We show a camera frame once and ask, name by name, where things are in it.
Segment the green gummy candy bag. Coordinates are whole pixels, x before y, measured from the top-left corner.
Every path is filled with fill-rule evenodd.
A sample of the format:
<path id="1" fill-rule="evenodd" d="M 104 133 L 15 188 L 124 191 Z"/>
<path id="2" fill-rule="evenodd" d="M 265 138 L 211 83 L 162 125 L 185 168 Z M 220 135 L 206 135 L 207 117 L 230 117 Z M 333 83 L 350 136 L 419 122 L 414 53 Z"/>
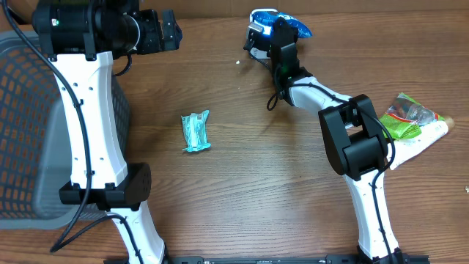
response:
<path id="1" fill-rule="evenodd" d="M 420 135 L 421 127 L 445 118 L 422 106 L 401 92 L 380 118 L 393 139 L 412 139 Z"/>

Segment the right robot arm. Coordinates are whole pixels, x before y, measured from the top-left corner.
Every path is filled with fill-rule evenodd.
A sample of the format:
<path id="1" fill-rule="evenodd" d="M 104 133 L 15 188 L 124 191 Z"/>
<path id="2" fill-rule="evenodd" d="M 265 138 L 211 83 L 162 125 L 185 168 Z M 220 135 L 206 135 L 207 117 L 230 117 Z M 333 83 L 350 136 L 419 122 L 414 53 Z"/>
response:
<path id="1" fill-rule="evenodd" d="M 277 96 L 318 116 L 326 156 L 347 183 L 358 222 L 360 263 L 403 263 L 384 195 L 385 161 L 395 148 L 366 95 L 341 95 L 300 66 L 298 30 L 284 18 L 273 23 L 270 58 Z"/>

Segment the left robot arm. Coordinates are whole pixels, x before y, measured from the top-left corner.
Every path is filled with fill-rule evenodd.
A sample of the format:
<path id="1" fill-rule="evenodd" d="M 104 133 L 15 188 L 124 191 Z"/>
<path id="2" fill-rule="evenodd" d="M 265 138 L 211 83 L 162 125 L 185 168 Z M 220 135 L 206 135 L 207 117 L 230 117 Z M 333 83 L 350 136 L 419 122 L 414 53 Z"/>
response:
<path id="1" fill-rule="evenodd" d="M 137 1 L 40 1 L 32 25 L 60 89 L 70 139 L 72 169 L 61 202 L 102 210 L 129 263 L 169 263 L 147 202 L 150 167 L 128 164 L 119 144 L 112 68 L 122 56 L 177 50 L 182 31 L 174 12 L 141 10 Z"/>

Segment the white tube with gold cap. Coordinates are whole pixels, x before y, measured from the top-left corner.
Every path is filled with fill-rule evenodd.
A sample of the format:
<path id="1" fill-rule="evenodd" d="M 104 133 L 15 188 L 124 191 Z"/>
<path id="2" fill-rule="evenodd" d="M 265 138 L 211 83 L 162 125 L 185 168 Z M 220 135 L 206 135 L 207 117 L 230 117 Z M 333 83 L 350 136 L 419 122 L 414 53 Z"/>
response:
<path id="1" fill-rule="evenodd" d="M 446 117 L 421 127 L 421 133 L 411 139 L 394 140 L 395 151 L 392 151 L 391 144 L 388 148 L 391 151 L 387 159 L 391 163 L 390 169 L 395 170 L 399 165 L 416 157 L 430 145 L 445 136 L 455 126 L 454 120 Z"/>

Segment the blue snack packet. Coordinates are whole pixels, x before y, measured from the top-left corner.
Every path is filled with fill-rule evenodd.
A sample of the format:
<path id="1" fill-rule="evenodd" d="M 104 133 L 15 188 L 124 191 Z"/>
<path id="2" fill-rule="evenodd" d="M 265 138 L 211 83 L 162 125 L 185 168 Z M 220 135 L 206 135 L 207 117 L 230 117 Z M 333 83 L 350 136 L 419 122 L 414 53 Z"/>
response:
<path id="1" fill-rule="evenodd" d="M 313 36 L 311 30 L 294 16 L 275 9 L 256 9 L 250 14 L 250 22 L 253 22 L 263 28 L 263 35 L 270 36 L 273 24 L 283 18 L 291 27 L 298 30 L 299 38 L 310 38 Z"/>

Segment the mint green white packet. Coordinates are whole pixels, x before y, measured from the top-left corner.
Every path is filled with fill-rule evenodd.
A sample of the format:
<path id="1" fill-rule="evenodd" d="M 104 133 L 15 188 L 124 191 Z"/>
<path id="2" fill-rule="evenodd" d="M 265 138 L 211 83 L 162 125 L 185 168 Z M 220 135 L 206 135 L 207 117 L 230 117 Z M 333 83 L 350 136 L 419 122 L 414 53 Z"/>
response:
<path id="1" fill-rule="evenodd" d="M 211 144 L 207 140 L 206 122 L 210 114 L 209 110 L 202 113 L 192 113 L 188 116 L 181 116 L 182 131 L 187 143 L 183 149 L 188 153 L 194 153 L 209 149 Z"/>

